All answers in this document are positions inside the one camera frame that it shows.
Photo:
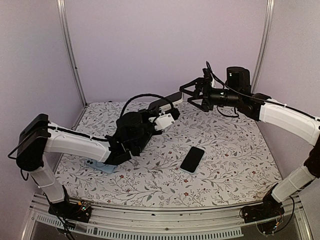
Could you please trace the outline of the white cased phone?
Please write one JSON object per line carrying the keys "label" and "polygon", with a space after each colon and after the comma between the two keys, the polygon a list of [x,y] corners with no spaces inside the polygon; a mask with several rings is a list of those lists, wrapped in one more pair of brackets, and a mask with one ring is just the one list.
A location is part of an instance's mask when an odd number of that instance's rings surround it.
{"label": "white cased phone", "polygon": [[[170,95],[167,95],[165,99],[168,99],[173,104],[173,106],[177,106],[178,104],[181,104],[183,102],[183,93],[178,91]],[[148,106],[148,110],[152,110],[154,108],[158,108],[160,111],[169,110],[171,108],[171,105],[165,99],[160,98],[151,102]]]}

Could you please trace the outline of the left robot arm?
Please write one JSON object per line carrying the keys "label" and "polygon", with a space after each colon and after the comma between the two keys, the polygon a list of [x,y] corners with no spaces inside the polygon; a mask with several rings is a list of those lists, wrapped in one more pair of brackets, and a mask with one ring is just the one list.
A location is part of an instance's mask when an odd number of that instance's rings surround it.
{"label": "left robot arm", "polygon": [[45,153],[75,155],[118,166],[139,156],[151,137],[162,134],[179,116],[175,107],[162,113],[148,109],[122,113],[116,120],[114,135],[101,138],[61,127],[41,113],[20,133],[18,145],[7,156],[30,174],[53,208],[63,217],[70,217],[74,204],[49,169]]}

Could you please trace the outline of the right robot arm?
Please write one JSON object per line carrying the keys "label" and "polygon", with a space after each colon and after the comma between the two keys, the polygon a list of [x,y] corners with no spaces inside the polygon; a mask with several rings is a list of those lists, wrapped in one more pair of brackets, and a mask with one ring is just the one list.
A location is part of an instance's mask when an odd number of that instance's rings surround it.
{"label": "right robot arm", "polygon": [[268,95],[252,93],[250,72],[244,67],[228,67],[225,82],[213,73],[210,66],[202,71],[203,77],[179,88],[189,95],[188,103],[203,112],[213,110],[214,106],[233,107],[246,117],[286,130],[313,147],[305,162],[263,197],[258,213],[262,218],[269,218],[285,199],[320,177],[320,119]]}

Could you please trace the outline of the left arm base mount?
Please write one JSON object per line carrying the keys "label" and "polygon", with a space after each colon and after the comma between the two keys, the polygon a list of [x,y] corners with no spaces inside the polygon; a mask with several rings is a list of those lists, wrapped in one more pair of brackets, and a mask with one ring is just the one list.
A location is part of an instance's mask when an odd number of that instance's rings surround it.
{"label": "left arm base mount", "polygon": [[61,219],[73,220],[82,223],[88,223],[92,215],[92,207],[84,201],[79,203],[72,202],[49,202],[48,212]]}

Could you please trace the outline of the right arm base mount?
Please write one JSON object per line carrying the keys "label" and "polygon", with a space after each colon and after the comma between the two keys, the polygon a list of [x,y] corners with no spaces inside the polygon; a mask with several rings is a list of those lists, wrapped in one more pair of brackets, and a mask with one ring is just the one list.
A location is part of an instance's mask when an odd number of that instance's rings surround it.
{"label": "right arm base mount", "polygon": [[285,210],[281,203],[262,202],[246,205],[239,211],[239,216],[247,223],[256,223],[257,230],[265,235],[273,235],[282,223]]}

